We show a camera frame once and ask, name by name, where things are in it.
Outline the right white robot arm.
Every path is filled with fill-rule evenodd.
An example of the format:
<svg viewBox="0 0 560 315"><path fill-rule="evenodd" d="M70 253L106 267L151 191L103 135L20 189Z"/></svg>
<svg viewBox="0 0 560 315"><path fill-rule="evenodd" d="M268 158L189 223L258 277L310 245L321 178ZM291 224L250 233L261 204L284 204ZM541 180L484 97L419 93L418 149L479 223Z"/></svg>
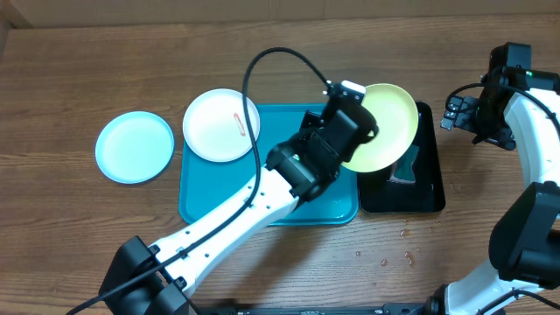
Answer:
<svg viewBox="0 0 560 315"><path fill-rule="evenodd" d="M540 296L559 286L559 76L524 65L494 66L473 104L452 102L447 112L467 115L476 141L499 128L518 150L525 190L491 233L488 258L463 279L441 286L416 314L502 314L522 297L557 309Z"/></svg>

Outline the light blue round plate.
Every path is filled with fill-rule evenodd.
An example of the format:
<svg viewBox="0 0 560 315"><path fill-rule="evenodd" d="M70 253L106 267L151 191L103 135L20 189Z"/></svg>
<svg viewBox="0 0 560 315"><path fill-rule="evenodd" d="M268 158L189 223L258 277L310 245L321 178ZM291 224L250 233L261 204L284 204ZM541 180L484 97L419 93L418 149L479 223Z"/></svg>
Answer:
<svg viewBox="0 0 560 315"><path fill-rule="evenodd" d="M94 157L100 171L117 183L154 179L170 163L174 135L160 116L132 111L110 121L97 138Z"/></svg>

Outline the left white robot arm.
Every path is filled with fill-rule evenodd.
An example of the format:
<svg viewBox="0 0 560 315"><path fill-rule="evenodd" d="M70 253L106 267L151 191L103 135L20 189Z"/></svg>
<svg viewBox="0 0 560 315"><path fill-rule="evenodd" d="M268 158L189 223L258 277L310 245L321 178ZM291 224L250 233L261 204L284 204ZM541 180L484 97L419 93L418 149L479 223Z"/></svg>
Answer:
<svg viewBox="0 0 560 315"><path fill-rule="evenodd" d="M377 131L364 93L333 92L321 115L276 145L255 176L186 228L116 252L99 291L114 314L187 314L197 286L255 233L315 200Z"/></svg>

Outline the green dish sponge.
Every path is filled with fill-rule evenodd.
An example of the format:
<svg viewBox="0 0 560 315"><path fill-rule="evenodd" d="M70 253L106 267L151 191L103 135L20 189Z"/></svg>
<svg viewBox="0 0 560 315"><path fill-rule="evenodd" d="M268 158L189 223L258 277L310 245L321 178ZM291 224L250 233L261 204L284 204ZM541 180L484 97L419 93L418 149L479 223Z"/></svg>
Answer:
<svg viewBox="0 0 560 315"><path fill-rule="evenodd" d="M412 144L405 153L392 165L390 182L397 184L411 185L416 183L416 176L413 170L417 160L419 148Z"/></svg>

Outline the white round plate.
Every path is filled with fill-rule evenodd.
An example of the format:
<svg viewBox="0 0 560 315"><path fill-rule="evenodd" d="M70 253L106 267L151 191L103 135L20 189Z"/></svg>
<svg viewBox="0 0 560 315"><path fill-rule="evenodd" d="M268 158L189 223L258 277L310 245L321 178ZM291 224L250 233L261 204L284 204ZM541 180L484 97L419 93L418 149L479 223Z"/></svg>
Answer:
<svg viewBox="0 0 560 315"><path fill-rule="evenodd" d="M242 94L218 88L199 95L183 118L183 135L188 147L205 160L226 163L241 158L252 147L249 131L260 133L260 116L255 104L247 101L247 122Z"/></svg>

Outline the teal plastic tray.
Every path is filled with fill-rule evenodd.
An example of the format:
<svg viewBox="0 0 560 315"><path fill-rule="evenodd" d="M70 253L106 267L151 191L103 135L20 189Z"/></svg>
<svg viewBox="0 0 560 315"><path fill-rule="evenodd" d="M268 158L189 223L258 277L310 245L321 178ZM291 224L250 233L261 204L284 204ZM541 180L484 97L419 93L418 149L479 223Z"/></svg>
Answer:
<svg viewBox="0 0 560 315"><path fill-rule="evenodd" d="M306 111L319 114L321 104L259 104L261 130L257 138L264 161L274 145L288 140L299 130ZM178 212L193 223L227 200L255 175L252 153L226 163L207 161L185 145L183 148ZM337 180L310 203L305 203L276 226L342 225L359 210L357 175L341 168Z"/></svg>

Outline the yellow-green round plate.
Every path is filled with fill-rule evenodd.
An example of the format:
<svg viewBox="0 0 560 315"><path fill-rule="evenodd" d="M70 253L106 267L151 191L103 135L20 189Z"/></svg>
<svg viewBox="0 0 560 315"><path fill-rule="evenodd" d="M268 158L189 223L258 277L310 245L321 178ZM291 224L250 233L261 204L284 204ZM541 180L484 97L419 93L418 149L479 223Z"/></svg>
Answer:
<svg viewBox="0 0 560 315"><path fill-rule="evenodd" d="M402 87L377 83L366 86L362 106L376 120L378 132L342 165L353 172L377 172L396 162L412 144L418 126L417 105Z"/></svg>

